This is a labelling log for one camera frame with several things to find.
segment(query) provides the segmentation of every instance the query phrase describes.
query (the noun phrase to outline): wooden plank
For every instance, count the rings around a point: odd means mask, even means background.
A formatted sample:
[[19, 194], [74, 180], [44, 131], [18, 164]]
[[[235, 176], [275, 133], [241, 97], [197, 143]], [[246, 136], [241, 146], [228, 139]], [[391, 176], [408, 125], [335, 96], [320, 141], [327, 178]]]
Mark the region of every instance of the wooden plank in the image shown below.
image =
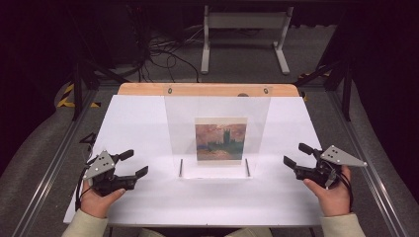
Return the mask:
[[124, 83], [118, 95], [298, 97], [292, 84]]

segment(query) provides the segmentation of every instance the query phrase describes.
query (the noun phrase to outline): transparent panel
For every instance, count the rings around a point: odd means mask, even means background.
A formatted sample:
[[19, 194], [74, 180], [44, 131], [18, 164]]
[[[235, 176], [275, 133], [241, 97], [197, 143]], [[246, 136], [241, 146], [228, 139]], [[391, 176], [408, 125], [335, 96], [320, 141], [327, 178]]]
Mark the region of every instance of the transparent panel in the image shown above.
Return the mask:
[[166, 96], [179, 177], [252, 177], [270, 101], [270, 97]]

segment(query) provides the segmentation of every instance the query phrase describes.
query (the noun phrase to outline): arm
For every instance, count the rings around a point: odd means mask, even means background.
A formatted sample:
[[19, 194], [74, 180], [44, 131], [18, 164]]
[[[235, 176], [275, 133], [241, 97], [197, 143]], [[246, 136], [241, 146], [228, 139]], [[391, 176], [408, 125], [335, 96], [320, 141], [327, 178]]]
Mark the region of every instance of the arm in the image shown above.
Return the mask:
[[[351, 181], [351, 171], [347, 166], [342, 166], [342, 173]], [[320, 203], [324, 214], [321, 218], [324, 236], [365, 236], [357, 215], [350, 212], [349, 191], [342, 182], [332, 190], [325, 190], [309, 179], [305, 179], [304, 184], [317, 196]]]
[[95, 237], [103, 236], [108, 224], [108, 209], [126, 190], [121, 189], [101, 197], [91, 190], [87, 182], [83, 182], [81, 207], [73, 220], [62, 234], [63, 237]]

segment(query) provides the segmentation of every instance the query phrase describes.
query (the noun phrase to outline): gray carpet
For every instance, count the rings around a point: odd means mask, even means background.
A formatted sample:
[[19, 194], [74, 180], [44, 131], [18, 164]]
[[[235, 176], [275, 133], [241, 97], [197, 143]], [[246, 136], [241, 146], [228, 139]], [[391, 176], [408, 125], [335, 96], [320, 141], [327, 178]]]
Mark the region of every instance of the gray carpet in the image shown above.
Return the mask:
[[[290, 29], [284, 52], [291, 74], [281, 73], [271, 42], [278, 33], [262, 31], [253, 37], [245, 36], [238, 31], [217, 32], [211, 34], [211, 55], [209, 74], [200, 75], [201, 82], [226, 83], [291, 83], [301, 73], [314, 70], [324, 48], [328, 43], [333, 28], [301, 28]], [[198, 70], [201, 67], [202, 44], [194, 42], [177, 50], [176, 55], [191, 62]], [[154, 62], [165, 65], [167, 55], [153, 57]], [[149, 62], [146, 64], [148, 73], [143, 70], [147, 81], [171, 82], [167, 69], [162, 69]], [[171, 69], [176, 82], [194, 82], [195, 71], [180, 60]], [[138, 74], [128, 77], [138, 81]], [[323, 147], [335, 144], [354, 153], [354, 144], [344, 128], [344, 123], [332, 106], [330, 93], [324, 92], [318, 85], [321, 78], [303, 87], [307, 94], [307, 109], [314, 128]], [[94, 95], [94, 102], [102, 103], [101, 108], [89, 108], [80, 121], [79, 127], [69, 142], [59, 172], [40, 211], [34, 216], [34, 222], [23, 236], [60, 236], [66, 225], [62, 223], [65, 211], [76, 186], [83, 159], [88, 156], [87, 145], [79, 141], [91, 132], [98, 132], [112, 95], [118, 86], [106, 81]], [[66, 85], [57, 92], [61, 97]], [[0, 178], [0, 236], [12, 236], [20, 219], [24, 216], [27, 206], [36, 192], [43, 175], [56, 155], [61, 141], [72, 124], [73, 109], [57, 108], [56, 113], [41, 124], [28, 137], [11, 161], [7, 170]], [[385, 189], [391, 197], [395, 212], [403, 224], [407, 234], [419, 236], [416, 223], [419, 223], [419, 207], [410, 192], [403, 185], [397, 173], [380, 146], [368, 117], [362, 107], [356, 90], [351, 100], [350, 124], [357, 132], [359, 142], [377, 169]], [[392, 236], [387, 223], [382, 217], [371, 188], [367, 184], [363, 172], [359, 168], [353, 170], [354, 210], [358, 213], [360, 223], [367, 236]], [[322, 236], [321, 228], [314, 226], [315, 236]], [[275, 228], [274, 236], [311, 236], [308, 228]], [[135, 236], [136, 228], [114, 228], [113, 236]]]

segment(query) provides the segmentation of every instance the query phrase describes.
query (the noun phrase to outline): metal rail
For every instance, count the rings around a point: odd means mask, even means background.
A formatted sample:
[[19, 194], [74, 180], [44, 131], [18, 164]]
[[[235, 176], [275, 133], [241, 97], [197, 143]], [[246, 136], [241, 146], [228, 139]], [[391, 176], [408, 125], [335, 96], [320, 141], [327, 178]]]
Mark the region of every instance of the metal rail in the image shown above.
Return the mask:
[[392, 236], [409, 236], [405, 228], [403, 227], [400, 219], [397, 216], [394, 205], [391, 201], [390, 196], [388, 195], [387, 190], [385, 189], [384, 184], [382, 183], [377, 170], [369, 157], [369, 155], [364, 152], [363, 147], [359, 141], [359, 137], [354, 127], [349, 121], [346, 121], [344, 115], [341, 112], [341, 102], [339, 100], [336, 92], [326, 92], [329, 100], [336, 110], [336, 114], [339, 116], [340, 121], [342, 122], [345, 130], [347, 131], [352, 144], [354, 145], [355, 151], [358, 157], [368, 163], [368, 167], [362, 169], [364, 177], [367, 180], [368, 185], [370, 186], [371, 192], [374, 196], [374, 199], [377, 202], [378, 208], [381, 211], [381, 214], [384, 218], [385, 223], [388, 226], [388, 229]]
[[52, 161], [46, 170], [40, 184], [37, 187], [37, 190], [34, 193], [34, 196], [31, 199], [25, 213], [23, 214], [21, 220], [19, 221], [18, 226], [16, 227], [13, 237], [23, 237], [28, 236], [35, 220], [37, 219], [38, 214], [42, 208], [43, 202], [45, 201], [53, 182], [55, 181], [56, 176], [64, 162], [68, 149], [71, 145], [71, 141], [76, 133], [78, 127], [80, 126], [81, 121], [83, 120], [86, 112], [89, 109], [89, 105], [93, 102], [95, 98], [96, 91], [88, 91], [86, 98], [83, 104], [83, 110], [79, 115], [79, 118], [75, 121], [72, 121], [69, 128], [65, 132], [64, 138], [62, 139]]

